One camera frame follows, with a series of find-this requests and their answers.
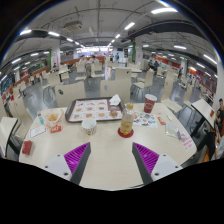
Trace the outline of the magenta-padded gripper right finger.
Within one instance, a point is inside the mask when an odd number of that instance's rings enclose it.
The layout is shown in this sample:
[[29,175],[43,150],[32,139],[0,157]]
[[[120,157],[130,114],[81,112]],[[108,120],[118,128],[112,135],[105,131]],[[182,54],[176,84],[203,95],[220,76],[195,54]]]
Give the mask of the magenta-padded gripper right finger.
[[144,185],[182,169],[169,155],[157,154],[138,143],[133,143],[132,153]]

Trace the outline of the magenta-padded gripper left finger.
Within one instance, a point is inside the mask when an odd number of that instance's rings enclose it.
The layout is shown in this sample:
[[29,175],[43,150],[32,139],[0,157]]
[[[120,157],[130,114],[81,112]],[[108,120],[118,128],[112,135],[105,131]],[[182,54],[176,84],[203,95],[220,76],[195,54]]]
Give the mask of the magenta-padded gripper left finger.
[[64,155],[57,154],[44,165],[43,169],[79,185],[90,153],[91,145],[87,142]]

